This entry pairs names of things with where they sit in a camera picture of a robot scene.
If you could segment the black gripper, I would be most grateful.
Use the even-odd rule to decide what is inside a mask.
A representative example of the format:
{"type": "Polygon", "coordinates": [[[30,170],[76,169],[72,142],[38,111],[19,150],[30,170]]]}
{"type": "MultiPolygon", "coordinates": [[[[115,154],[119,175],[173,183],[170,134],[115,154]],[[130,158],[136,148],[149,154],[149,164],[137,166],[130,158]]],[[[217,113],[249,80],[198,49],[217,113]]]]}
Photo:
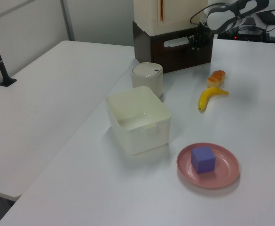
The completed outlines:
{"type": "Polygon", "coordinates": [[[209,33],[206,27],[202,23],[199,23],[195,35],[189,36],[188,40],[192,51],[201,49],[204,43],[209,40],[209,33]]]}

